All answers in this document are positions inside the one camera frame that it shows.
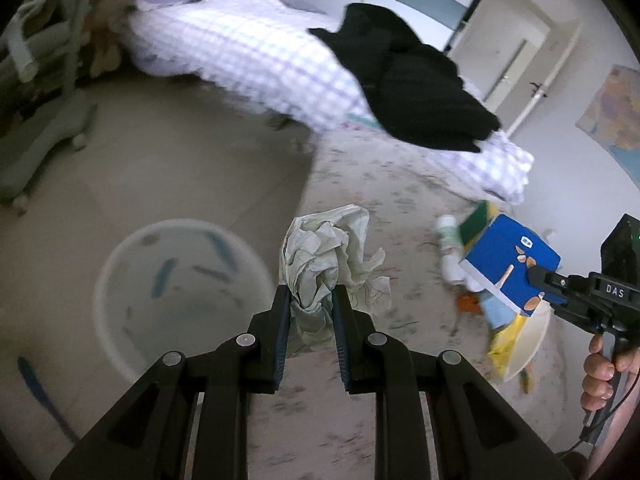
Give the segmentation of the person's right hand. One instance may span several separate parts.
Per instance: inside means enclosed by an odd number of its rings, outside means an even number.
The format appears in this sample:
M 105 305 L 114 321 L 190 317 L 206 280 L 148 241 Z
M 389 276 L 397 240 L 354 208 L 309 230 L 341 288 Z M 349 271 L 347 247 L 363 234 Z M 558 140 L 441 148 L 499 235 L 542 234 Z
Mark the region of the person's right hand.
M 587 412 L 597 411 L 613 396 L 615 373 L 626 374 L 625 388 L 629 390 L 639 373 L 639 349 L 632 348 L 617 356 L 614 362 L 605 359 L 603 337 L 594 335 L 589 344 L 589 356 L 584 362 L 585 377 L 582 381 L 580 404 Z

